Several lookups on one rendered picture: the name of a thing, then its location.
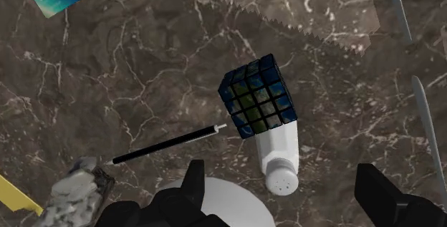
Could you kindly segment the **earth print puzzle cube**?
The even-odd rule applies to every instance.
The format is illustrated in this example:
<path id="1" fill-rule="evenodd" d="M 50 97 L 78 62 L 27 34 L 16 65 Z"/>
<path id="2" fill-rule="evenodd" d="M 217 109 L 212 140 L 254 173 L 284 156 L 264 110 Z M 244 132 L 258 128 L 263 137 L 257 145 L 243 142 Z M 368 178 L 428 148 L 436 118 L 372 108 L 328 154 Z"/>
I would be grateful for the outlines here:
<path id="1" fill-rule="evenodd" d="M 243 139 L 297 120 L 273 54 L 227 72 L 218 93 Z"/>

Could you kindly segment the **yellow flat object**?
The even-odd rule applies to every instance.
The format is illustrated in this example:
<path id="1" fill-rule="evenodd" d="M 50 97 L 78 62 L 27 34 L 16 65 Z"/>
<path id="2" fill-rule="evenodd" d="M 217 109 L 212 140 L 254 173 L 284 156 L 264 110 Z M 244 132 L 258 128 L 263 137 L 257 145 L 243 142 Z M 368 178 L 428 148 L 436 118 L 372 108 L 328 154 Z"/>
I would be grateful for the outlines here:
<path id="1" fill-rule="evenodd" d="M 34 202 L 29 196 L 0 175 L 0 202 L 11 211 L 27 210 L 40 216 L 43 208 Z"/>

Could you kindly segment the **white shaker bottle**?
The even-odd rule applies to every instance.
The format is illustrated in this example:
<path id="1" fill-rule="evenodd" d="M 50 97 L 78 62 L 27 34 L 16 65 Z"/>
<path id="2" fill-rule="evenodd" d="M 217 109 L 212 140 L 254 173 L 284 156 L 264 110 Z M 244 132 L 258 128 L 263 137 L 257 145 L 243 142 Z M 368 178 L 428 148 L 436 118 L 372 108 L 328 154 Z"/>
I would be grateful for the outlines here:
<path id="1" fill-rule="evenodd" d="M 266 188 L 274 195 L 291 195 L 299 186 L 297 122 L 289 122 L 255 135 Z"/>

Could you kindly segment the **grey white marbled lump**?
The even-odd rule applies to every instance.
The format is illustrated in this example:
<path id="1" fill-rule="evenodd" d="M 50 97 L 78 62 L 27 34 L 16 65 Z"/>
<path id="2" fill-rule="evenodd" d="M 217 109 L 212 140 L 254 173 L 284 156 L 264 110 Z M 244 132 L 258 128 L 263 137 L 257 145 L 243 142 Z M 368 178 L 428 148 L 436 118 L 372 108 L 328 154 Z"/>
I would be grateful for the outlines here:
<path id="1" fill-rule="evenodd" d="M 93 227 L 114 184 L 96 157 L 78 158 L 52 186 L 49 202 L 32 227 Z"/>

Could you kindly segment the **grey metal cutlery piece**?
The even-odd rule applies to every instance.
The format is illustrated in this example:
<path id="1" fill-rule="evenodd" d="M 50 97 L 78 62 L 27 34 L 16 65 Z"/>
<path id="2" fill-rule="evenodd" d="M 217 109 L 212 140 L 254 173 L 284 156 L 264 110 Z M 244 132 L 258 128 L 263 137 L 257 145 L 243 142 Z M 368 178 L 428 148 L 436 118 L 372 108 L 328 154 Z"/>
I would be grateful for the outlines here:
<path id="1" fill-rule="evenodd" d="M 420 120 L 423 124 L 426 137 L 431 149 L 431 156 L 433 159 L 433 164 L 436 170 L 436 177 L 439 184 L 441 200 L 443 204 L 444 211 L 447 212 L 447 188 L 445 183 L 445 177 L 443 174 L 443 167 L 438 151 L 438 144 L 436 140 L 436 133 L 433 126 L 433 121 L 431 117 L 431 111 L 426 98 L 426 93 L 420 79 L 413 75 L 411 77 L 413 93 L 415 95 L 416 103 L 418 106 L 418 112 L 420 115 Z"/>
<path id="2" fill-rule="evenodd" d="M 392 0 L 392 3 L 395 8 L 396 16 L 398 18 L 400 30 L 403 33 L 403 38 L 407 44 L 412 44 L 413 39 L 410 33 L 410 28 L 408 26 L 408 21 L 405 15 L 405 9 L 403 8 L 402 0 Z"/>

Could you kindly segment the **black pen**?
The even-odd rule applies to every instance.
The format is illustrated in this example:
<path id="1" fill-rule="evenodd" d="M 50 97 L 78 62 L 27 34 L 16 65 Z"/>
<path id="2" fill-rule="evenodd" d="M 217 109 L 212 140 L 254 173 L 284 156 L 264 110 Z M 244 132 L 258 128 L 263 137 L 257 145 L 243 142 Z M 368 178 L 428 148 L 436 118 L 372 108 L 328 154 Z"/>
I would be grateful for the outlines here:
<path id="1" fill-rule="evenodd" d="M 113 158 L 112 160 L 106 162 L 106 164 L 107 165 L 117 165 L 117 164 L 129 161 L 129 160 L 135 159 L 135 158 L 139 158 L 144 155 L 149 155 L 149 154 L 157 152 L 159 150 L 170 148 L 170 147 L 180 145 L 183 143 L 189 143 L 189 142 L 193 142 L 196 140 L 200 140 L 205 137 L 209 137 L 211 135 L 218 134 L 219 130 L 222 128 L 225 128 L 226 126 L 227 126 L 227 124 L 212 125 L 209 127 L 205 127 L 203 129 L 200 129 L 200 130 L 197 130 L 194 132 L 190 132 L 188 134 L 181 135 L 181 136 L 166 140 L 164 142 L 157 143 L 157 144 L 151 145 L 149 147 L 133 151 L 131 153 L 117 156 L 117 157 Z"/>

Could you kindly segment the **white round plate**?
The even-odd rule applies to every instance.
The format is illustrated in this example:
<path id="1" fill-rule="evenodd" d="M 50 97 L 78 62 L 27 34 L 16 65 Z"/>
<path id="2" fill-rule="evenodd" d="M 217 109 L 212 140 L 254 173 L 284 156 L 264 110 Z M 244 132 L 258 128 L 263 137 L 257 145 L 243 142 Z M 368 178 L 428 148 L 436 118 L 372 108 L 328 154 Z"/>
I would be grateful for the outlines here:
<path id="1" fill-rule="evenodd" d="M 164 185 L 158 191 L 179 188 L 183 179 Z M 217 215 L 229 227 L 276 227 L 272 214 L 252 192 L 219 178 L 205 176 L 201 210 L 206 215 Z"/>

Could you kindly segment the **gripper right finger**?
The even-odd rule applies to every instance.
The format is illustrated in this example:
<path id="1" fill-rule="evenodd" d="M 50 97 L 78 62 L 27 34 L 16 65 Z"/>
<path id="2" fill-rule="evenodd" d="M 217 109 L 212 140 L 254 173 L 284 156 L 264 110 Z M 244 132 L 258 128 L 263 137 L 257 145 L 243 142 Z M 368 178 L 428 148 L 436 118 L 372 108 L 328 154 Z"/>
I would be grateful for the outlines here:
<path id="1" fill-rule="evenodd" d="M 374 165 L 357 165 L 355 199 L 375 227 L 447 227 L 447 212 L 418 195 L 402 193 Z"/>

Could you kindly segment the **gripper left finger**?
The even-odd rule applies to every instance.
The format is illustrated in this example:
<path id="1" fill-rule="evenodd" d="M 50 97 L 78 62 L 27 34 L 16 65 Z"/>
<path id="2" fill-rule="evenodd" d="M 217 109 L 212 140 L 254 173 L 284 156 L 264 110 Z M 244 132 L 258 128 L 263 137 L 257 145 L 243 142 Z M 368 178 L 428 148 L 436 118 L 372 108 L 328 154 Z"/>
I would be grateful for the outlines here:
<path id="1" fill-rule="evenodd" d="M 179 188 L 158 191 L 144 208 L 135 201 L 111 203 L 95 227 L 229 227 L 201 210 L 204 192 L 204 161 L 192 160 Z"/>

